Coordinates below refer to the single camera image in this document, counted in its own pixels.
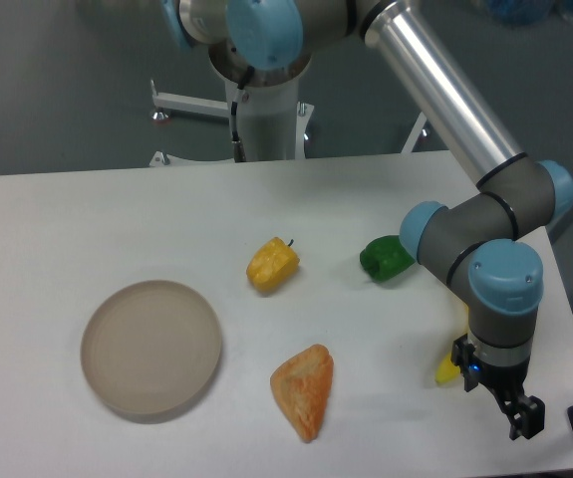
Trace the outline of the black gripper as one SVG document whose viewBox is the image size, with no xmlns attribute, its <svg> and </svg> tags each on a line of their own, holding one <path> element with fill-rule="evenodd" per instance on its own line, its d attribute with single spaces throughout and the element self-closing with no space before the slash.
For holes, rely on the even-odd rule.
<svg viewBox="0 0 573 478">
<path fill-rule="evenodd" d="M 466 392 L 480 384 L 494 396 L 507 417 L 509 438 L 531 439 L 544 430 L 545 403 L 527 396 L 523 384 L 530 362 L 530 341 L 514 348 L 499 348 L 464 334 L 452 344 L 451 361 L 459 368 Z"/>
</svg>

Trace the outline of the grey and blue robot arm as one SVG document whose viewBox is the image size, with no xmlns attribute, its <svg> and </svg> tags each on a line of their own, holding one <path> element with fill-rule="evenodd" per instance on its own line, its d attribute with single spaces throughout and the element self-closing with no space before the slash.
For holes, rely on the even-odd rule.
<svg viewBox="0 0 573 478">
<path fill-rule="evenodd" d="M 160 9 L 176 45 L 207 46 L 229 83 L 226 116 L 238 162 L 295 156 L 295 101 L 275 109 L 261 93 L 295 84 L 315 51 L 356 35 L 383 56 L 477 188 L 454 208 L 414 207 L 401 243 L 468 305 L 468 332 L 451 353 L 465 388 L 482 385 L 494 396 L 512 438 L 538 434 L 545 406 L 523 383 L 543 272 L 522 238 L 572 205 L 569 172 L 522 150 L 415 1 L 164 1 Z"/>
</svg>

